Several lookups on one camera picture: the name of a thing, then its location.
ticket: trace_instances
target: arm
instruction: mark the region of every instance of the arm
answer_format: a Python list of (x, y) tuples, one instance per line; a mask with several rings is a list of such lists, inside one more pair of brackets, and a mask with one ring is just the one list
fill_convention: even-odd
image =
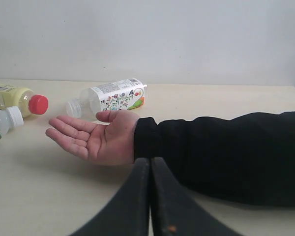
[(139, 119), (134, 158), (161, 156), (179, 182), (253, 205), (295, 206), (295, 112), (223, 120)]

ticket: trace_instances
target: red bottle cap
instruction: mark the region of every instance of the red bottle cap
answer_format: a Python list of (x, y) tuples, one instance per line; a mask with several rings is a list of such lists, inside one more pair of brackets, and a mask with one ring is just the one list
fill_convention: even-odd
[(29, 101), (29, 111), (35, 115), (42, 115), (48, 109), (48, 99), (42, 95), (34, 95)]

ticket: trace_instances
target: hand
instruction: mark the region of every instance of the hand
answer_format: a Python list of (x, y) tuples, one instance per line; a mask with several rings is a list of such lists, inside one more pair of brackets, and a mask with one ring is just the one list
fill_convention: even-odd
[(49, 124), (46, 135), (67, 152), (99, 165), (133, 163), (133, 136), (139, 116), (133, 112), (105, 111), (96, 114), (109, 125), (59, 116)]

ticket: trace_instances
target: beige table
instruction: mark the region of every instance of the beige table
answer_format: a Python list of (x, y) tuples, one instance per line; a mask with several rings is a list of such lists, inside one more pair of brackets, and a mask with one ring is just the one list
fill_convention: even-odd
[[(83, 225), (116, 193), (131, 167), (92, 166), (45, 136), (48, 119), (65, 102), (98, 83), (0, 80), (50, 100), (48, 112), (0, 140), (0, 236), (64, 236)], [(133, 111), (157, 121), (295, 110), (294, 87), (149, 85), (145, 106)], [(295, 236), (295, 209), (237, 206), (198, 194), (208, 212), (243, 235)]]

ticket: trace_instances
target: white bottle cap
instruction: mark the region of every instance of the white bottle cap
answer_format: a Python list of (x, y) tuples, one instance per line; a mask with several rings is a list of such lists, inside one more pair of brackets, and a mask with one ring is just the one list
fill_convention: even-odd
[(6, 111), (11, 117), (13, 128), (24, 124), (20, 109), (16, 106), (6, 108)]
[(82, 111), (81, 111), (81, 105), (80, 105), (79, 99), (75, 98), (68, 101), (65, 107), (66, 107), (68, 116), (74, 117), (74, 118), (81, 118)]

